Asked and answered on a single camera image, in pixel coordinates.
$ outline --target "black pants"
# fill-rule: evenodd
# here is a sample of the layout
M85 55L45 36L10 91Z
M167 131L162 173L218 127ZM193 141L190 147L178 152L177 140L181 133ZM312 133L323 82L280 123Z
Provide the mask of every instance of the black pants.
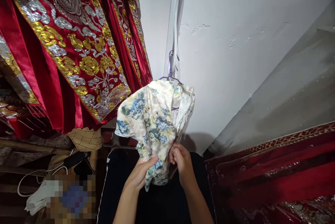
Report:
M123 186L133 169L127 153L123 149L114 149L108 158L97 224L111 224L113 222ZM203 158L196 153L191 153L191 159L196 181L215 221L205 163ZM191 223L178 171L167 185L151 184L148 192L144 188L140 190L136 223Z

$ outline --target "hand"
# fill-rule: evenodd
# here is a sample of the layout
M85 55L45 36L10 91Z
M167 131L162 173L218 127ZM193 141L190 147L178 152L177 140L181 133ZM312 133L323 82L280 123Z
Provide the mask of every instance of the hand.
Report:
M180 184L184 189L185 186L197 185L191 155L184 146L180 143L173 143L169 152L169 159L172 164L177 163Z
M146 162L139 158L132 173L129 175L126 181L124 188L132 188L139 192L146 182L145 177L147 170L156 164L157 161L157 156L152 157Z

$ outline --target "floral fabric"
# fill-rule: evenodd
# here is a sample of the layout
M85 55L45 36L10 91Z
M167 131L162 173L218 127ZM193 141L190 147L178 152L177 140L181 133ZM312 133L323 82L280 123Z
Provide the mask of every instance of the floral fabric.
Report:
M181 140L183 127L193 110L193 90L155 80L124 100L118 109L115 133L136 139L143 161L158 156L158 162L147 171L146 191L151 181L159 186L168 182L168 153L173 142Z

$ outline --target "white wall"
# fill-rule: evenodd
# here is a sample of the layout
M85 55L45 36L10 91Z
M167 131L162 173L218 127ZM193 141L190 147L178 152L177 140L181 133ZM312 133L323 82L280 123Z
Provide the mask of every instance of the white wall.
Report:
M335 120L334 25L335 1L219 134L216 155Z
M332 0L185 0L181 81L195 88L186 134L202 153ZM154 78L163 75L170 0L140 0Z

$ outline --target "woven straw item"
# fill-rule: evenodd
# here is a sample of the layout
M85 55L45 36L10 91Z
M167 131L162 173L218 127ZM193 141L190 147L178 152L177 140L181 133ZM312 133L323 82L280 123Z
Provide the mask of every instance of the woven straw item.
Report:
M84 129L76 128L67 134L79 151L98 150L103 145L101 130L90 130L88 127Z

